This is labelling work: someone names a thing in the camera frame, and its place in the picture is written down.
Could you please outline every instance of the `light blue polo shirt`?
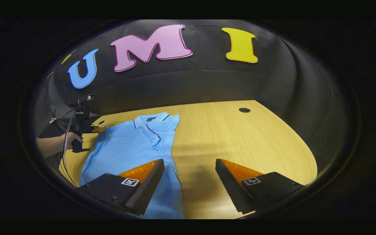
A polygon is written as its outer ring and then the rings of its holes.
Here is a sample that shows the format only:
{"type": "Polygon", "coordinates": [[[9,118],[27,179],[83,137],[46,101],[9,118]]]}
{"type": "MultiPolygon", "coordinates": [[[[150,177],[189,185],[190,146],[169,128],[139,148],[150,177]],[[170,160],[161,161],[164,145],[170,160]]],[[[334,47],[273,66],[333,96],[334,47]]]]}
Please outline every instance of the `light blue polo shirt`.
{"type": "Polygon", "coordinates": [[[110,173],[118,175],[156,159],[163,159],[164,173],[150,200],[144,219],[184,219],[182,189],[171,150],[180,116],[168,113],[138,116],[106,127],[82,168],[79,185],[110,173]]]}

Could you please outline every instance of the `black backdrop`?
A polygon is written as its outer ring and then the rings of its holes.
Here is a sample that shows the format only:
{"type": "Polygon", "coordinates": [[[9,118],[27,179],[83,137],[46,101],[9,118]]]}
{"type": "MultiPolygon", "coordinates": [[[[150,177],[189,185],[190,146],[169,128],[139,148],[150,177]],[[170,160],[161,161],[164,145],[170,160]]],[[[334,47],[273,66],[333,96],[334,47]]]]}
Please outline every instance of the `black backdrop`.
{"type": "MultiPolygon", "coordinates": [[[[53,59],[55,68],[42,75],[46,77],[54,71],[48,88],[43,86],[39,94],[37,113],[47,113],[44,110],[47,89],[57,117],[72,109],[78,98],[91,93],[96,96],[88,106],[100,115],[177,104],[256,100],[305,141],[315,156],[318,172],[335,156],[348,155],[346,148],[355,144],[359,118],[346,76],[325,63],[316,50],[306,49],[305,44],[300,45],[286,33],[262,23],[237,20],[141,20],[111,27],[100,29],[107,31],[93,33],[83,42],[78,40],[68,45],[53,59]],[[110,43],[130,34],[148,39],[158,27],[173,24],[185,26],[181,34],[193,55],[158,60],[157,46],[149,62],[136,60],[136,66],[129,70],[113,70],[117,60],[110,43]],[[230,51],[231,40],[221,30],[223,27],[254,34],[253,51],[259,62],[227,59],[225,54],[230,51]],[[94,49],[98,49],[97,75],[88,86],[75,89],[68,68],[94,49]],[[62,63],[64,56],[72,51],[62,63]]],[[[79,74],[87,73],[85,62],[78,65],[78,70],[79,74]]],[[[36,130],[48,125],[48,120],[50,116],[39,115],[36,130]]]]}
{"type": "MultiPolygon", "coordinates": [[[[30,68],[104,22],[0,21],[0,218],[101,218],[37,174],[24,157],[16,118],[21,93],[33,75],[30,68]]],[[[278,217],[376,218],[376,21],[273,23],[335,58],[356,91],[362,116],[361,137],[349,164],[318,194],[278,217]]]]}

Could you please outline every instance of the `shirt collar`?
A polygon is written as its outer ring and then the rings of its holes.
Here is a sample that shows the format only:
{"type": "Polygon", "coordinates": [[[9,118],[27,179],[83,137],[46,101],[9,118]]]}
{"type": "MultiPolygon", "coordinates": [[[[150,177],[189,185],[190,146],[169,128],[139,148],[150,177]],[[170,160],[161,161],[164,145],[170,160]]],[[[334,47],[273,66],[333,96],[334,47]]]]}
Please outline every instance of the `shirt collar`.
{"type": "Polygon", "coordinates": [[[152,114],[152,115],[140,115],[136,119],[134,119],[134,127],[137,129],[145,124],[153,124],[153,123],[161,122],[165,120],[168,116],[169,114],[166,112],[152,114]],[[148,118],[155,118],[155,119],[145,123],[143,119],[148,119],[148,118]]]}

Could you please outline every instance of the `blue letter u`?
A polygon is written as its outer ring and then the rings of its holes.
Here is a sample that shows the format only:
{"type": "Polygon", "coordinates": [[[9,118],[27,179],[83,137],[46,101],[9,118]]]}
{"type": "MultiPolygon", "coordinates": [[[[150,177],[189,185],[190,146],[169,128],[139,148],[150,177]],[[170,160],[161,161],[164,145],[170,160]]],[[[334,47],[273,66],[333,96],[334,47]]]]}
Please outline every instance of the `blue letter u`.
{"type": "Polygon", "coordinates": [[[72,82],[72,85],[77,88],[81,89],[86,86],[88,86],[92,80],[94,80],[95,75],[97,74],[97,64],[95,63],[95,52],[97,52],[98,49],[95,49],[88,54],[86,54],[82,59],[86,61],[86,68],[88,70],[88,73],[85,77],[81,78],[79,76],[78,72],[78,64],[79,61],[75,62],[70,66],[68,69],[68,73],[70,76],[70,81],[72,82]]]}

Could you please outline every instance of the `cable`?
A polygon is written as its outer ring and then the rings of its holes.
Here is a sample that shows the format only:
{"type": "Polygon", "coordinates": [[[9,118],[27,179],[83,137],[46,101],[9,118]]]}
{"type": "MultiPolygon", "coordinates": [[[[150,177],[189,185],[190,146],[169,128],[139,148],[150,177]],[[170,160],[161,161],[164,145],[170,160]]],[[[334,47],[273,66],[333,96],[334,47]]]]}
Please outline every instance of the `cable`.
{"type": "MultiPolygon", "coordinates": [[[[47,76],[47,104],[48,104],[48,108],[49,108],[49,110],[50,110],[50,114],[51,114],[51,118],[52,119],[54,119],[54,118],[56,118],[56,116],[55,116],[55,114],[53,113],[53,111],[52,111],[52,106],[51,106],[51,103],[50,103],[50,95],[49,95],[49,85],[50,85],[50,79],[51,79],[51,77],[53,76],[53,74],[54,74],[54,72],[51,72],[48,76],[47,76]]],[[[61,118],[61,120],[68,114],[68,113],[70,113],[71,111],[73,111],[73,110],[70,110],[70,111],[68,111],[62,118],[61,118]]],[[[60,122],[56,122],[57,123],[57,125],[58,125],[58,128],[59,128],[59,130],[60,130],[60,132],[62,133],[62,131],[65,131],[65,137],[67,136],[67,130],[65,130],[64,129],[64,127],[61,125],[62,124],[62,122],[60,121],[60,122]]],[[[59,163],[61,163],[60,161],[61,161],[61,155],[60,155],[60,153],[58,153],[58,155],[59,155],[59,163]]],[[[76,187],[76,184],[74,183],[74,181],[72,180],[72,177],[69,175],[69,173],[68,173],[68,170],[67,170],[67,168],[66,168],[66,163],[65,163],[65,159],[63,159],[63,163],[64,163],[64,167],[62,167],[62,165],[60,165],[61,166],[61,169],[62,169],[62,172],[63,172],[63,174],[64,174],[64,176],[66,177],[66,175],[68,175],[69,176],[69,179],[70,179],[70,181],[72,182],[72,184],[76,187]]]]}
{"type": "Polygon", "coordinates": [[[76,107],[76,109],[75,109],[74,112],[73,112],[72,117],[71,117],[70,120],[69,120],[68,126],[66,127],[66,132],[65,132],[65,140],[63,141],[63,165],[64,165],[64,167],[65,167],[65,171],[66,171],[66,173],[67,173],[67,175],[68,175],[70,181],[73,183],[73,185],[74,185],[75,187],[77,187],[77,186],[76,186],[75,182],[72,180],[72,177],[69,175],[68,168],[67,168],[67,166],[66,166],[66,146],[67,146],[66,143],[67,143],[67,139],[68,139],[69,128],[70,128],[70,126],[71,126],[71,124],[72,124],[72,120],[73,120],[73,118],[74,118],[76,112],[78,111],[79,106],[81,105],[81,103],[78,104],[78,107],[76,107]]]}
{"type": "Polygon", "coordinates": [[[66,127],[65,140],[64,140],[64,142],[63,142],[63,164],[64,164],[65,171],[66,171],[67,175],[69,176],[70,180],[72,181],[72,183],[73,183],[73,185],[74,185],[75,187],[78,187],[78,186],[76,186],[75,182],[72,180],[72,177],[69,175],[69,172],[68,172],[68,169],[67,169],[67,166],[66,166],[66,146],[67,146],[68,133],[69,133],[69,129],[70,129],[71,124],[72,124],[72,120],[73,120],[73,118],[74,118],[76,112],[78,111],[79,107],[81,106],[81,104],[82,104],[84,101],[89,100],[90,98],[92,99],[92,95],[87,95],[86,98],[84,98],[84,99],[79,99],[79,100],[78,100],[78,102],[79,102],[79,103],[78,103],[78,106],[77,106],[76,109],[74,110],[73,115],[72,115],[72,117],[70,118],[69,123],[68,123],[68,125],[67,125],[67,127],[66,127]]]}
{"type": "Polygon", "coordinates": [[[64,119],[64,117],[65,117],[68,113],[70,113],[70,112],[72,112],[72,111],[74,111],[74,110],[69,110],[67,113],[65,113],[65,115],[63,115],[63,117],[62,117],[61,119],[59,119],[59,122],[60,122],[61,124],[63,124],[63,123],[62,123],[62,120],[64,119]]]}
{"type": "Polygon", "coordinates": [[[62,169],[63,175],[64,175],[65,177],[69,177],[69,179],[67,179],[67,180],[70,180],[70,182],[76,187],[75,182],[73,181],[72,177],[69,175],[69,172],[68,172],[68,169],[67,169],[67,166],[66,166],[65,155],[64,155],[64,157],[62,158],[62,156],[61,156],[60,153],[59,153],[59,163],[61,163],[61,161],[63,162],[63,166],[62,166],[62,164],[60,164],[60,167],[61,167],[61,169],[62,169]]]}
{"type": "MultiPolygon", "coordinates": [[[[60,155],[60,152],[58,152],[58,159],[59,159],[59,164],[60,164],[60,161],[61,161],[61,155],[60,155]]],[[[60,165],[60,169],[62,169],[62,173],[63,173],[63,175],[66,177],[66,173],[65,173],[64,167],[63,167],[62,165],[60,165]]]]}

